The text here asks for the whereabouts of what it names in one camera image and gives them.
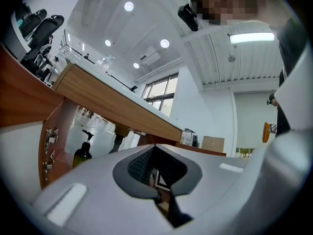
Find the white pillar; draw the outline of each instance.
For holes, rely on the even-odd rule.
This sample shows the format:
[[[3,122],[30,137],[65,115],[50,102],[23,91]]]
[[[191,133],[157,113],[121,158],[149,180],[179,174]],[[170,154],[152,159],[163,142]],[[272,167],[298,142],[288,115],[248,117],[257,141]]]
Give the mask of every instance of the white pillar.
[[[53,33],[50,54],[51,57],[54,57],[59,52],[63,31],[78,0],[23,0],[23,2],[28,4],[32,13],[40,9],[45,9],[47,11],[47,17],[52,15],[62,15],[64,17],[63,25]]]

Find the cable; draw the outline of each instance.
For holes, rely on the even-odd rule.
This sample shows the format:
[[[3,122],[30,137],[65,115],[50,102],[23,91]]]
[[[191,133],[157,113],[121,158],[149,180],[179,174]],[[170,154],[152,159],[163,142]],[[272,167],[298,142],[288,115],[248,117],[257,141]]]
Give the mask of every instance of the cable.
[[[219,69],[219,62],[217,60],[217,57],[216,57],[216,53],[215,53],[215,49],[214,49],[214,44],[213,44],[213,41],[212,41],[212,38],[209,34],[209,37],[210,37],[210,40],[211,40],[211,43],[212,43],[212,46],[213,46],[213,50],[214,50],[214,55],[215,55],[215,60],[216,60],[216,65],[217,65],[217,73],[219,75],[219,83],[221,82],[221,78],[220,78],[220,69]]]

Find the window frame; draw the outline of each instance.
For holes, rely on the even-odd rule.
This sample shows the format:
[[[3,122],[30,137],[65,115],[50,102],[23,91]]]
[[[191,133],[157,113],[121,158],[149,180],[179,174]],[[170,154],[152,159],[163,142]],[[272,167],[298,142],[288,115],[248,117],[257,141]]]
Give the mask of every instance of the window frame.
[[[160,104],[160,107],[159,107],[159,109],[158,109],[159,111],[161,111],[161,110],[162,110],[163,103],[164,103],[164,100],[174,98],[175,93],[169,93],[169,94],[167,94],[167,89],[168,89],[168,86],[169,86],[169,83],[170,83],[171,79],[175,79],[175,78],[178,78],[178,73],[175,73],[175,74],[173,74],[173,75],[164,77],[164,78],[159,79],[159,80],[157,80],[157,81],[154,81],[154,82],[152,82],[152,83],[150,83],[150,84],[147,84],[146,87],[145,87],[145,89],[144,89],[144,91],[143,91],[143,93],[142,93],[142,95],[141,95],[141,98],[142,98],[143,100],[145,100],[146,102],[148,102],[148,103],[154,102],[154,101],[160,101],[160,100],[161,100],[161,104]],[[150,97],[150,93],[151,93],[151,91],[152,91],[152,89],[153,89],[153,86],[156,85],[156,84],[162,83],[162,82],[164,82],[164,81],[166,81],[166,80],[167,80],[167,83],[166,83],[166,87],[165,87],[165,90],[164,90],[164,94],[163,94],[163,95],[158,95],[158,96]],[[146,98],[143,98],[144,95],[146,94],[147,89],[148,89],[149,87],[150,87],[150,90],[149,90],[149,93],[148,93],[147,97],[146,97]]]

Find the desk leg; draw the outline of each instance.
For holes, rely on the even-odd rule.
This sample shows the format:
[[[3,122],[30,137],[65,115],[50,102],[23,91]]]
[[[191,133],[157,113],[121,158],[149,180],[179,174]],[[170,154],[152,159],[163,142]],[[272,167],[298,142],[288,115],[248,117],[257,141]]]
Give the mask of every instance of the desk leg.
[[[124,126],[124,125],[120,125],[120,124],[115,124],[115,131],[114,132],[116,134],[116,138],[114,140],[113,148],[109,152],[109,154],[118,151],[118,149],[119,149],[119,147],[123,141],[123,138],[127,137],[129,134],[129,127]]]

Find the orange object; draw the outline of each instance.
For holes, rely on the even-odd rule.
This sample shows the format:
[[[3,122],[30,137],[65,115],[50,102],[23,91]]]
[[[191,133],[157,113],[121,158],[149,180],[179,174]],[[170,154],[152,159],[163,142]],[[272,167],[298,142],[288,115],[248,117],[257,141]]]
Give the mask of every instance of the orange object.
[[[268,141],[269,138],[269,132],[268,130],[270,129],[270,124],[265,123],[264,124],[264,128],[263,128],[263,137],[262,137],[262,141],[263,143],[266,143]]]

